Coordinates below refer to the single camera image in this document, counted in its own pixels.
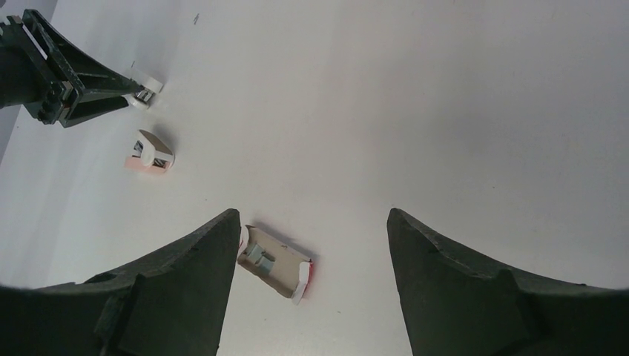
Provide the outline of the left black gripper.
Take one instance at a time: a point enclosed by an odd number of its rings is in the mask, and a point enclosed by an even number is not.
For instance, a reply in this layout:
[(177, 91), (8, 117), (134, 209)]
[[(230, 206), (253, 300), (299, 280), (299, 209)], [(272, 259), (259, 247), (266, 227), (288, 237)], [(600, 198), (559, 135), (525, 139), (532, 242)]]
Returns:
[[(68, 102), (74, 88), (84, 96)], [(43, 15), (26, 9), (1, 21), (1, 107), (22, 105), (42, 123), (70, 128), (129, 106), (141, 84), (104, 66), (67, 40)]]

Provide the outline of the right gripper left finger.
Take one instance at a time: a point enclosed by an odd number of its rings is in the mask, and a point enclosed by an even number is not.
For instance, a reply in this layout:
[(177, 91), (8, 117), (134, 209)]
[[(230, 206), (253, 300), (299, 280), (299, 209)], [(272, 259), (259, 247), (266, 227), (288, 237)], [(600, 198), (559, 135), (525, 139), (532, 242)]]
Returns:
[(240, 244), (230, 208), (83, 283), (1, 287), (3, 355), (215, 355)]

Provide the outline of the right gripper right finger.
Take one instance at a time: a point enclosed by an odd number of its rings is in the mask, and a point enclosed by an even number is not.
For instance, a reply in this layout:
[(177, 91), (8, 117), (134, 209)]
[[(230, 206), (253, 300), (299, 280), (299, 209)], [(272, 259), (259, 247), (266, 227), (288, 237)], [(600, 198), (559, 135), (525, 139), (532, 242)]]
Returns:
[(399, 208), (386, 222), (414, 355), (626, 355), (628, 291), (533, 274)]

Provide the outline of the pink white stapler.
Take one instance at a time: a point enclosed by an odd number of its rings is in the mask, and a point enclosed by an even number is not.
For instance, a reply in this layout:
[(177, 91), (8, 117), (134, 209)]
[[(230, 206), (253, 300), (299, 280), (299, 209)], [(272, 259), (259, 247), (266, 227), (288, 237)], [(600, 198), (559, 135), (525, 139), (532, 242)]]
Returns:
[(175, 162), (174, 152), (157, 136), (146, 130), (138, 130), (130, 156), (124, 167), (146, 174), (164, 174)]

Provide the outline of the grey staple strip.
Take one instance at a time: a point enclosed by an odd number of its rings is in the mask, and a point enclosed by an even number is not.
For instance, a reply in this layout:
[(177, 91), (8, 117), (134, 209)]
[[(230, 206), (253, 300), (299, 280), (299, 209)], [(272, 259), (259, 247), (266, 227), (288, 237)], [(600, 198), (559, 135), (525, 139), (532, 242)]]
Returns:
[(261, 245), (255, 243), (250, 245), (245, 252), (246, 259), (252, 263), (258, 274), (269, 275), (273, 269), (275, 258), (270, 255)]

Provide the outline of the cardboard staple box tray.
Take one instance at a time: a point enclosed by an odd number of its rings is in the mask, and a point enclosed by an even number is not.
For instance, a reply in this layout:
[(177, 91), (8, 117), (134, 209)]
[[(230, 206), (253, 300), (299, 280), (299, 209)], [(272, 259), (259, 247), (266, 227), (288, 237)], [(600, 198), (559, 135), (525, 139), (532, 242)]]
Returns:
[[(237, 264), (293, 304), (300, 304), (311, 282), (314, 260), (257, 226), (247, 225), (246, 233), (247, 236), (240, 239)], [(254, 265), (246, 259), (246, 249), (255, 243), (275, 258), (269, 275), (258, 274)]]

